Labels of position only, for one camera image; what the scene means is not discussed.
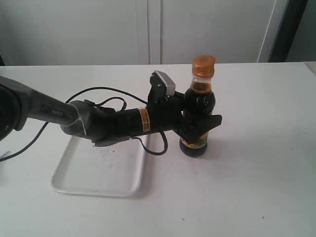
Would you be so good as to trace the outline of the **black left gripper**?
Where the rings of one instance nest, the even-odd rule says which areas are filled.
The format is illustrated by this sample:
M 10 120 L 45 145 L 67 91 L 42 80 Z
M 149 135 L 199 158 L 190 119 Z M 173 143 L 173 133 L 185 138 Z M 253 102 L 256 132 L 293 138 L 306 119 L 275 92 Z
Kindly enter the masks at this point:
M 147 102 L 147 112 L 150 119 L 148 134 L 173 130 L 186 142 L 196 143 L 200 137 L 222 123 L 221 115 L 206 115 L 202 118 L 187 120 L 182 116 L 184 109 L 184 94 L 178 91 L 173 96 L 166 97 L 157 103 Z

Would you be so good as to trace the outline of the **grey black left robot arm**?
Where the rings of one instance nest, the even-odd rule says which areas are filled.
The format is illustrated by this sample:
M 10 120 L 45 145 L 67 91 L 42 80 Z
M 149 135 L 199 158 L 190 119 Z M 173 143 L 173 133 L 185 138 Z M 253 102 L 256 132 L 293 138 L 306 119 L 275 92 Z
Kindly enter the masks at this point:
M 55 123 L 64 133 L 88 139 L 97 147 L 110 146 L 138 136 L 172 130 L 189 143 L 218 127 L 220 115 L 205 115 L 188 122 L 182 116 L 184 95 L 163 72 L 150 77 L 146 106 L 124 111 L 91 101 L 61 102 L 9 78 L 0 79 L 0 136 L 21 130 L 28 118 Z

